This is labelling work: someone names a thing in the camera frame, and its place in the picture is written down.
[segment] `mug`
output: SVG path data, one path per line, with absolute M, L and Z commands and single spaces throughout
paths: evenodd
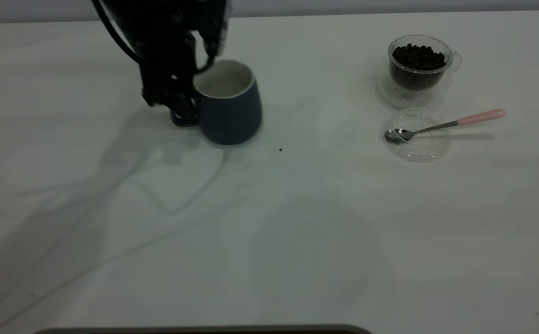
M 442 53 L 445 65 L 435 70 L 416 70 L 403 66 L 395 60 L 394 51 L 407 44 L 425 46 L 434 53 Z M 388 103 L 386 106 L 396 110 L 437 108 L 442 104 L 452 82 L 452 74 L 457 72 L 460 65 L 461 55 L 441 40 L 424 35 L 402 36 L 389 46 L 379 78 L 379 91 Z
M 253 71 L 234 60 L 216 61 L 193 77 L 199 128 L 216 144 L 250 139 L 261 126 L 261 98 Z

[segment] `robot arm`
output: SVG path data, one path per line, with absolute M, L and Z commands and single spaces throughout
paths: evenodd
M 100 4 L 92 0 L 117 44 L 140 66 L 142 95 L 150 106 L 164 104 L 178 126 L 197 123 L 193 76 L 207 70 L 222 50 L 229 0 L 102 0 L 131 45 L 120 38 Z M 203 39 L 208 61 L 197 68 L 195 37 Z

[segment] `white table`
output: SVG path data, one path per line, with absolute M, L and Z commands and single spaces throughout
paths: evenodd
M 442 118 L 509 112 L 428 164 L 379 138 L 407 33 L 463 55 Z M 223 57 L 263 99 L 235 148 L 149 108 L 100 22 L 0 25 L 0 334 L 539 334 L 539 12 L 234 19 Z

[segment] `glass cup handle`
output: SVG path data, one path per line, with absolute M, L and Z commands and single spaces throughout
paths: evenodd
M 461 54 L 458 53 L 457 51 L 453 51 L 453 58 L 454 58 L 453 73 L 455 73 L 461 67 L 461 62 L 462 62 Z

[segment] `spoon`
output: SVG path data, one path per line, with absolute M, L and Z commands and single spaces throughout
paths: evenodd
M 441 125 L 437 125 L 430 128 L 421 129 L 419 131 L 408 131 L 405 129 L 388 129 L 384 132 L 385 138 L 394 143 L 401 143 L 401 142 L 408 142 L 410 141 L 415 135 L 419 133 L 425 133 L 428 131 L 434 131 L 438 129 L 444 129 L 449 127 L 456 127 L 461 125 L 467 125 L 472 123 L 478 123 L 483 121 L 490 121 L 490 120 L 496 120 L 496 118 L 501 118 L 507 115 L 507 111 L 504 109 L 495 109 L 490 110 L 487 112 L 483 112 L 481 114 L 475 114 L 472 116 L 467 116 L 464 118 L 460 118 L 456 121 L 444 123 Z

